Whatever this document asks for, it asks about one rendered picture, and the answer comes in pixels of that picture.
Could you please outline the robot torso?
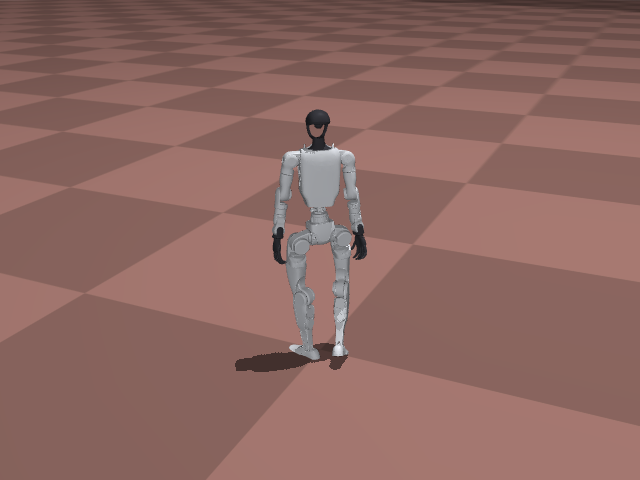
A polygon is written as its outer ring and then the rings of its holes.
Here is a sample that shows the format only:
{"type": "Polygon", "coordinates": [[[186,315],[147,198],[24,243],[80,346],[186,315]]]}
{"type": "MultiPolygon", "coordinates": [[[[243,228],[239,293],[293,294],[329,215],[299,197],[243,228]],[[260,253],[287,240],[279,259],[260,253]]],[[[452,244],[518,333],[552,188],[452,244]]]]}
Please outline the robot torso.
{"type": "MultiPolygon", "coordinates": [[[[311,144],[312,145],[312,144],[311,144]]],[[[310,145],[310,146],[311,146],[310,145]]],[[[327,145],[327,144],[326,144],[327,145]]],[[[341,155],[338,148],[312,151],[308,148],[301,152],[298,168],[299,191],[305,205],[310,209],[310,220],[306,228],[311,235],[310,245],[323,245],[335,240],[335,224],[329,218],[325,207],[331,207],[339,194],[341,155]]]]}

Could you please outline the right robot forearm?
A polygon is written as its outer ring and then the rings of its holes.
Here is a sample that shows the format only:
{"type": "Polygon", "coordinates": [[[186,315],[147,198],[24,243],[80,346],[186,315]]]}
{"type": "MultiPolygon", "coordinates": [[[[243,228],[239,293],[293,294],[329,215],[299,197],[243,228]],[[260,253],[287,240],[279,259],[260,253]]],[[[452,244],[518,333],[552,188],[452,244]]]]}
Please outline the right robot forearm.
{"type": "Polygon", "coordinates": [[[351,222],[351,229],[354,232],[358,232],[358,225],[362,224],[364,229],[364,224],[362,223],[361,211],[360,211],[360,198],[359,191],[356,187],[357,199],[350,200],[347,203],[349,208],[349,220],[351,222]]]}

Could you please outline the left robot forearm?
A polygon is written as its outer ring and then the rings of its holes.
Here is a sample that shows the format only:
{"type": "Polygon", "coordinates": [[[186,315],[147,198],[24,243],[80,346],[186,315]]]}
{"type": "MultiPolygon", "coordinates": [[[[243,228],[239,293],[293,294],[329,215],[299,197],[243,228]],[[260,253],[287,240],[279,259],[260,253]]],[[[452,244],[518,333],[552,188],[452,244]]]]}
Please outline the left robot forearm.
{"type": "Polygon", "coordinates": [[[275,212],[274,212],[274,218],[273,218],[273,223],[274,226],[272,228],[272,232],[274,235],[277,234],[277,228],[282,227],[283,228],[283,234],[285,233],[285,219],[286,219],[286,209],[288,208],[288,204],[286,204],[285,202],[280,201],[280,189],[277,188],[275,191],[275,212]]]}

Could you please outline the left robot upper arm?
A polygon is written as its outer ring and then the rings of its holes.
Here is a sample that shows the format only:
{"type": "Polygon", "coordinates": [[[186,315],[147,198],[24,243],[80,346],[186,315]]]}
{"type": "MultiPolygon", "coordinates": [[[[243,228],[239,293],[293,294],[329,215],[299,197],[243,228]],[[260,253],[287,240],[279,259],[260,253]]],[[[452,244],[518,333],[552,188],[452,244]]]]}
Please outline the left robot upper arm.
{"type": "Polygon", "coordinates": [[[280,201],[288,201],[292,197],[292,191],[290,189],[293,174],[295,168],[299,164],[301,152],[300,151],[289,151],[286,152],[282,157],[282,166],[280,171],[280,201]]]}

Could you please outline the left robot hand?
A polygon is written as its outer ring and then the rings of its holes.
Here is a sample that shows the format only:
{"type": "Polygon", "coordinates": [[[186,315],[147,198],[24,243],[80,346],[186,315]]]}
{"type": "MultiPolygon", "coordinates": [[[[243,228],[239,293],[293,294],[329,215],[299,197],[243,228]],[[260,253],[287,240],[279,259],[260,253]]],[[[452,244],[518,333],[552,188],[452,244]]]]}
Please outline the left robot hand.
{"type": "Polygon", "coordinates": [[[279,264],[285,264],[287,263],[286,261],[284,261],[281,258],[281,239],[283,238],[283,228],[279,227],[277,228],[277,234],[276,235],[272,235],[272,237],[274,238],[273,241],[273,252],[274,252],[274,259],[279,263],[279,264]]]}

